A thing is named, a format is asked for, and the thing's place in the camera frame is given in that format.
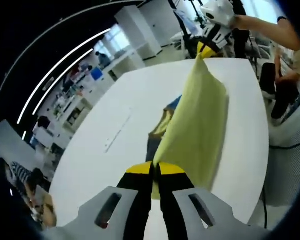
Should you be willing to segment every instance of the yellow cloth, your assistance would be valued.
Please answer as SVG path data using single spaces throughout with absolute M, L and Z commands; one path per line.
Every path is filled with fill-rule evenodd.
M 210 189 L 221 157 L 227 105 L 225 86 L 212 76 L 198 55 L 155 153 L 154 166 L 158 162 L 177 165 L 194 186 Z M 152 198 L 159 198 L 156 187 Z

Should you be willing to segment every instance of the ceiling light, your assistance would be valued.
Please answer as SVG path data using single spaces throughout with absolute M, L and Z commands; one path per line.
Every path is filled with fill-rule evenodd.
M 100 33 L 98 33 L 97 35 L 89 38 L 88 40 L 84 41 L 83 43 L 81 43 L 79 46 L 77 46 L 76 48 L 72 49 L 67 55 L 65 55 L 60 61 L 58 61 L 58 63 L 56 65 L 53 66 L 53 68 L 50 69 L 50 71 L 48 71 L 48 73 L 42 78 L 42 80 L 39 82 L 39 84 L 35 87 L 35 89 L 33 90 L 33 92 L 31 93 L 29 99 L 26 101 L 20 116 L 18 118 L 18 121 L 16 122 L 16 124 L 20 124 L 21 119 L 31 101 L 31 99 L 34 97 L 34 95 L 36 94 L 36 92 L 38 91 L 38 89 L 41 87 L 41 85 L 45 82 L 45 80 L 47 79 L 47 77 L 49 77 L 49 75 L 64 61 L 66 60 L 67 57 L 69 57 L 71 54 L 73 54 L 75 51 L 77 51 L 79 48 L 81 48 L 82 46 L 86 45 L 87 43 L 89 43 L 90 41 L 92 41 L 93 39 L 96 39 L 97 37 L 107 33 L 110 31 L 110 28 L 108 28 L 107 30 L 104 30 Z
M 41 98 L 41 100 L 39 101 L 38 105 L 35 107 L 32 115 L 35 115 L 36 112 L 38 111 L 40 105 L 43 103 L 43 101 L 45 100 L 45 98 L 48 96 L 49 92 L 54 88 L 54 86 L 60 81 L 60 79 L 71 70 L 71 68 L 73 68 L 74 65 L 76 65 L 81 59 L 83 59 L 85 56 L 87 56 L 89 53 L 91 53 L 93 51 L 93 48 L 90 49 L 89 51 L 87 51 L 85 54 L 83 54 L 81 57 L 79 57 L 77 60 L 75 60 L 66 70 L 64 70 L 63 73 L 61 73 L 61 75 L 54 81 L 54 83 L 51 84 L 51 86 L 49 87 L 49 89 L 45 92 L 45 94 L 43 95 L 43 97 Z
M 25 140 L 26 134 L 27 134 L 27 131 L 24 131 L 24 133 L 23 133 L 23 135 L 22 135 L 22 140 L 23 140 L 23 141 Z

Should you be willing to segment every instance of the chair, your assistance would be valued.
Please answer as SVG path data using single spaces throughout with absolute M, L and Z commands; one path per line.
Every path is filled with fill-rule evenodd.
M 300 105 L 280 126 L 269 126 L 266 204 L 290 206 L 300 188 Z

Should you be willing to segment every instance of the ceiling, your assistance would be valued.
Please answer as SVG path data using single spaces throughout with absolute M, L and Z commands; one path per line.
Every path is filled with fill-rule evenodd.
M 32 112 L 44 94 L 41 89 L 34 95 L 20 125 L 16 124 L 18 117 L 47 72 L 79 44 L 113 26 L 116 23 L 114 15 L 122 7 L 139 5 L 143 1 L 118 2 L 122 1 L 81 0 L 80 4 L 17 1 L 9 3 L 9 8 L 0 9 L 0 121 L 7 119 L 22 134 L 34 121 Z M 47 80 L 57 78 L 99 39 L 74 52 Z

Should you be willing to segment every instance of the striped shirt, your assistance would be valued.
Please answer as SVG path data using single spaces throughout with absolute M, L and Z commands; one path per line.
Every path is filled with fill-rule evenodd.
M 29 176 L 31 175 L 31 171 L 26 169 L 25 167 L 21 166 L 17 162 L 13 162 L 11 165 L 11 170 L 13 174 L 23 183 L 25 184 L 28 180 Z

